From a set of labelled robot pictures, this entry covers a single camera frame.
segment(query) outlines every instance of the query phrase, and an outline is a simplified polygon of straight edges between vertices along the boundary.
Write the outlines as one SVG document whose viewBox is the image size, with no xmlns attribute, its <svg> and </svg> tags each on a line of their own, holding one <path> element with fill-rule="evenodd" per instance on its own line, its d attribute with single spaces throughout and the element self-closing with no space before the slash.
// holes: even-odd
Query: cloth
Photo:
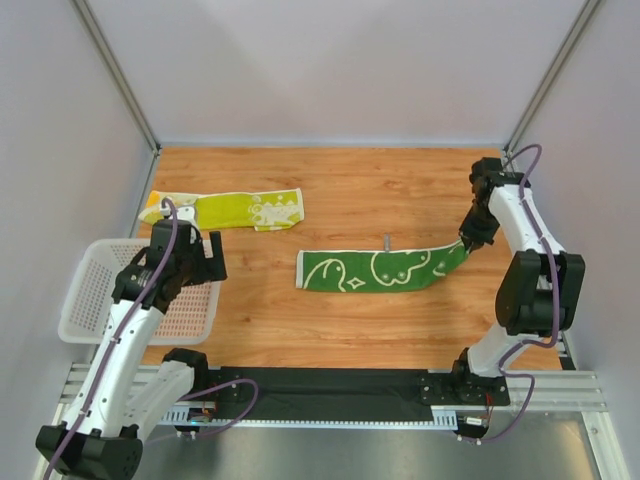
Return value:
<svg viewBox="0 0 640 480">
<path fill-rule="evenodd" d="M 423 250 L 301 251 L 296 287 L 318 292 L 411 292 L 452 272 L 468 256 L 461 240 Z"/>
<path fill-rule="evenodd" d="M 164 193 L 152 191 L 139 217 L 154 224 L 162 218 L 160 203 L 169 197 L 178 209 L 178 218 L 193 219 L 200 230 L 254 227 L 259 232 L 284 230 L 304 220 L 302 191 L 279 190 L 260 193 Z"/>
</svg>

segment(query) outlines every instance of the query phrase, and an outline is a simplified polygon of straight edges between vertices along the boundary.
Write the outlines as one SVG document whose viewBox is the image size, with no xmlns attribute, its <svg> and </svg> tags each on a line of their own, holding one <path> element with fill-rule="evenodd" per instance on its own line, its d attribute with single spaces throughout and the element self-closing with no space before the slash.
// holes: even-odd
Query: white backdrop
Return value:
<svg viewBox="0 0 640 480">
<path fill-rule="evenodd" d="M 91 0 L 165 144 L 503 144 L 582 0 Z"/>
<path fill-rule="evenodd" d="M 72 361 L 71 277 L 127 236 L 151 160 L 68 0 L 0 2 L 0 477 L 29 479 Z"/>
<path fill-rule="evenodd" d="M 526 135 L 545 154 L 536 203 L 587 273 L 570 331 L 603 385 L 631 478 L 640 478 L 638 131 L 640 4 L 603 2 Z"/>
</svg>

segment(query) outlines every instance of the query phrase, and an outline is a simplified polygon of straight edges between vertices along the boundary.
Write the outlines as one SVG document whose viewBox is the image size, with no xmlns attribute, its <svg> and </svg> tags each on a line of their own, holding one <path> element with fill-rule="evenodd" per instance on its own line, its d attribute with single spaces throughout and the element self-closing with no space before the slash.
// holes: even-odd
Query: wire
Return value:
<svg viewBox="0 0 640 480">
<path fill-rule="evenodd" d="M 49 465 L 47 466 L 47 469 L 44 473 L 43 480 L 49 480 L 51 478 L 53 470 L 55 469 L 56 464 L 58 463 L 58 461 L 60 460 L 60 457 L 62 456 L 62 452 L 64 452 L 64 450 L 67 448 L 67 446 L 69 445 L 69 442 L 71 441 L 75 433 L 78 431 L 78 429 L 82 425 L 82 422 L 85 419 L 85 416 L 89 411 L 89 408 L 91 407 L 91 403 L 93 402 L 96 391 L 100 386 L 100 380 L 102 379 L 104 372 L 107 369 L 109 359 L 111 358 L 113 350 L 117 344 L 117 340 L 120 338 L 120 335 L 122 335 L 122 332 L 124 331 L 124 329 L 127 328 L 127 324 L 133 317 L 133 314 L 136 312 L 136 310 L 138 310 L 142 301 L 149 294 L 149 292 L 151 291 L 151 288 L 155 285 L 156 281 L 158 280 L 158 277 L 160 276 L 160 274 L 164 270 L 164 267 L 169 261 L 169 256 L 173 251 L 173 247 L 176 243 L 176 236 L 178 234 L 178 213 L 176 211 L 176 207 L 173 204 L 173 202 L 169 200 L 169 198 L 165 197 L 162 199 L 162 207 L 166 208 L 167 206 L 171 211 L 171 217 L 172 217 L 171 237 L 169 238 L 169 244 L 167 245 L 167 249 L 165 250 L 164 255 L 162 256 L 162 259 L 160 260 L 158 267 L 153 272 L 153 275 L 151 275 L 151 278 L 149 279 L 145 287 L 140 292 L 140 295 L 138 295 L 138 298 L 136 298 L 135 301 L 131 304 L 131 307 L 123 317 L 116 331 L 114 332 L 113 337 L 111 337 L 112 340 L 114 341 L 110 341 L 109 345 L 107 345 L 104 355 L 100 360 L 100 364 L 98 365 L 98 369 L 96 370 L 96 374 L 93 378 L 93 382 L 91 382 L 91 386 L 89 387 L 89 391 L 87 392 L 87 395 L 85 397 L 84 403 L 80 407 L 80 413 L 78 414 L 78 418 L 73 423 L 73 425 L 71 426 L 67 434 L 63 437 L 62 441 L 60 442 L 60 445 L 58 445 L 58 448 L 51 456 L 51 460 L 49 460 Z"/>
<path fill-rule="evenodd" d="M 533 159 L 533 162 L 531 162 L 531 165 L 529 166 L 524 176 L 522 177 L 522 180 L 520 181 L 520 185 L 518 187 L 518 193 L 520 195 L 520 201 L 522 202 L 522 206 L 524 208 L 525 214 L 529 219 L 529 223 L 531 224 L 534 231 L 536 232 L 536 235 L 538 235 L 538 240 L 542 245 L 542 248 L 544 249 L 545 253 L 547 254 L 547 259 L 549 260 L 549 270 L 551 274 L 551 296 L 553 300 L 553 317 L 552 317 L 553 320 L 552 320 L 552 327 L 551 327 L 551 340 L 545 343 L 539 340 L 525 339 L 522 342 L 514 345 L 511 349 L 509 349 L 509 351 L 507 351 L 502 356 L 502 358 L 500 358 L 500 360 L 498 361 L 498 369 L 500 370 L 500 373 L 502 375 L 508 378 L 525 378 L 525 379 L 528 379 L 531 383 L 529 385 L 529 390 L 527 392 L 527 395 L 524 401 L 522 402 L 522 407 L 520 408 L 520 411 L 516 415 L 516 418 L 513 419 L 513 422 L 511 422 L 511 424 L 507 428 L 505 428 L 502 432 L 498 433 L 497 435 L 491 438 L 482 439 L 482 443 L 492 443 L 504 438 L 509 432 L 511 432 L 511 430 L 513 430 L 520 423 L 520 421 L 522 420 L 522 417 L 524 416 L 524 413 L 527 410 L 527 407 L 529 406 L 529 403 L 531 402 L 531 397 L 533 396 L 533 390 L 535 389 L 535 386 L 536 386 L 536 379 L 533 375 L 531 375 L 530 373 L 507 372 L 504 369 L 505 363 L 507 363 L 507 361 L 516 352 L 520 351 L 520 349 L 522 349 L 527 345 L 535 345 L 542 348 L 555 347 L 556 343 L 558 342 L 558 334 L 560 331 L 560 282 L 558 280 L 558 269 L 556 265 L 556 259 L 553 256 L 553 249 L 551 248 L 551 245 L 549 244 L 548 240 L 544 238 L 542 228 L 538 224 L 538 221 L 536 220 L 533 214 L 533 210 L 531 209 L 531 206 L 527 203 L 524 196 L 525 185 L 527 184 L 527 181 L 529 180 L 531 173 L 536 168 L 536 165 L 538 164 L 538 162 L 540 161 L 540 157 L 542 156 L 542 146 L 538 143 L 527 145 L 522 150 L 520 150 L 515 155 L 513 155 L 513 157 L 511 157 L 509 161 L 505 163 L 503 168 L 506 168 L 507 166 L 509 166 L 517 157 L 519 157 L 523 153 L 533 149 L 536 150 L 536 155 Z"/>
<path fill-rule="evenodd" d="M 202 433 L 198 433 L 198 434 L 196 434 L 196 438 L 209 437 L 209 436 L 215 435 L 217 433 L 222 433 L 225 430 L 230 429 L 236 423 L 238 423 L 244 417 L 246 417 L 247 414 L 251 411 L 251 409 L 254 407 L 254 405 L 256 404 L 256 402 L 258 400 L 258 391 L 259 391 L 258 384 L 254 380 L 251 380 L 250 378 L 239 378 L 237 380 L 232 380 L 230 382 L 221 383 L 220 385 L 216 385 L 215 387 L 207 388 L 206 390 L 202 390 L 201 392 L 190 393 L 189 395 L 185 395 L 184 397 L 182 397 L 180 399 L 180 401 L 191 400 L 193 398 L 201 397 L 203 395 L 208 395 L 210 393 L 217 392 L 217 391 L 222 390 L 224 388 L 231 387 L 233 385 L 238 385 L 238 384 L 241 384 L 241 383 L 248 383 L 251 386 L 253 386 L 253 398 L 249 402 L 249 405 L 247 406 L 247 408 L 245 408 L 240 415 L 238 415 L 236 418 L 231 420 L 226 425 L 223 425 L 223 426 L 218 427 L 218 428 L 214 428 L 213 430 L 207 430 L 207 431 L 204 431 Z M 146 444 L 147 445 L 152 445 L 154 443 L 160 442 L 162 440 L 167 440 L 169 438 L 176 438 L 176 436 L 174 434 L 164 435 L 162 437 L 154 438 L 153 440 L 148 441 Z"/>
</svg>

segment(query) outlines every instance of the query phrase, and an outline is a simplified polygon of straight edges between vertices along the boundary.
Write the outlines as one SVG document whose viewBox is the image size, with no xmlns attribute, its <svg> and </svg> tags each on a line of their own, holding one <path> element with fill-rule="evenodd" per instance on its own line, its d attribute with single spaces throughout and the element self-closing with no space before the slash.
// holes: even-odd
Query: wooden tabletop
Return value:
<svg viewBox="0 0 640 480">
<path fill-rule="evenodd" d="M 428 248 L 451 243 L 471 205 L 471 164 L 497 150 L 166 148 L 153 184 L 165 192 L 300 187 L 306 218 L 291 230 L 222 232 L 229 278 L 209 338 L 191 348 L 210 365 L 450 368 L 495 322 L 511 260 L 499 233 L 448 277 L 401 294 L 295 288 L 299 250 Z M 143 226 L 141 236 L 150 228 Z M 171 347 L 149 347 L 156 364 Z M 516 368 L 558 369 L 531 348 Z"/>
</svg>

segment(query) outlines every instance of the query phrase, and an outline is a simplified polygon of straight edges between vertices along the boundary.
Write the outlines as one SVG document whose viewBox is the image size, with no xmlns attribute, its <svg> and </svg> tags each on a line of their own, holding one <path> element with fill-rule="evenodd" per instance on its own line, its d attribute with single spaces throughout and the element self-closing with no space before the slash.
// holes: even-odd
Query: plastic basket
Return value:
<svg viewBox="0 0 640 480">
<path fill-rule="evenodd" d="M 63 341 L 94 344 L 102 341 L 113 304 L 111 293 L 116 275 L 147 245 L 149 239 L 109 239 L 98 240 L 87 248 L 62 307 L 58 334 Z M 204 249 L 211 256 L 211 242 L 205 240 Z M 220 282 L 183 287 L 149 344 L 203 342 L 211 332 L 219 294 Z"/>
</svg>

